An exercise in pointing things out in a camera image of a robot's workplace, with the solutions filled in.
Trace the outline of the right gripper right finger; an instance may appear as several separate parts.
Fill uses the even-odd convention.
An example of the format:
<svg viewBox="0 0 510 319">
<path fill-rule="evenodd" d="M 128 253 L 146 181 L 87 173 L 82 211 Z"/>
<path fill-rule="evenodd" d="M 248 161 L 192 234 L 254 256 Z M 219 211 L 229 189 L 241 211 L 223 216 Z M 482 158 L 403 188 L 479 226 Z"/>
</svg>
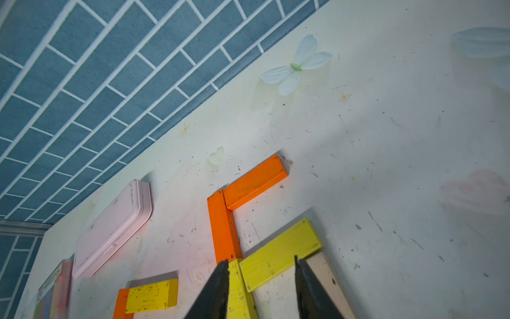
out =
<svg viewBox="0 0 510 319">
<path fill-rule="evenodd" d="M 337 318 L 344 316 L 304 259 L 294 257 L 297 308 L 301 319 Z"/>
</svg>

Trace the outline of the natural wood block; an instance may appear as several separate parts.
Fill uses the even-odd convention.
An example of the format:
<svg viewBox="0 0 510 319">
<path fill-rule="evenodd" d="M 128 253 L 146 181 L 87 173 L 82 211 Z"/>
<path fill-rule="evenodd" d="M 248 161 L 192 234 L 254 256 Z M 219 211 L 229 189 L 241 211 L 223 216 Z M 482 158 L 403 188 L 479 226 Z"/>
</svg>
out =
<svg viewBox="0 0 510 319">
<path fill-rule="evenodd" d="M 351 303 L 345 296 L 340 281 L 338 280 L 326 253 L 323 251 L 315 253 L 308 257 L 306 262 L 342 316 L 347 319 L 355 319 L 356 315 L 353 312 Z"/>
</svg>

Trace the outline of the yellow block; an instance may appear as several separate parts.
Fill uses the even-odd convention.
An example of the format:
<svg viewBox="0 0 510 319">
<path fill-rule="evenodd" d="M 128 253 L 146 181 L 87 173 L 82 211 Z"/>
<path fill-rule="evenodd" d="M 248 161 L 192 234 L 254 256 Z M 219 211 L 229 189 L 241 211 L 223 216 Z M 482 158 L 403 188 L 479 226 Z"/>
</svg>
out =
<svg viewBox="0 0 510 319">
<path fill-rule="evenodd" d="M 309 219 L 303 218 L 240 262 L 248 292 L 287 271 L 294 258 L 304 259 L 323 247 Z"/>
<path fill-rule="evenodd" d="M 247 291 L 243 273 L 240 268 L 242 259 L 235 259 L 228 264 L 229 291 L 227 319 L 257 319 L 258 314 L 251 292 Z"/>
<path fill-rule="evenodd" d="M 177 305 L 177 279 L 130 288 L 127 295 L 126 314 L 150 312 Z"/>
</svg>

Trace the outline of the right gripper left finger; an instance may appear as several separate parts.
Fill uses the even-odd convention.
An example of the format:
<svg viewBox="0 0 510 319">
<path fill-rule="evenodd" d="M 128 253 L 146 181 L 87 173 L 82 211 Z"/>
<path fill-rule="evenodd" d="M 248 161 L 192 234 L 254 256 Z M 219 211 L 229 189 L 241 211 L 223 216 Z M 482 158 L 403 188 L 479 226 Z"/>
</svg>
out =
<svg viewBox="0 0 510 319">
<path fill-rule="evenodd" d="M 216 266 L 185 319 L 227 317 L 230 287 L 228 264 L 228 260 L 224 260 Z"/>
</svg>

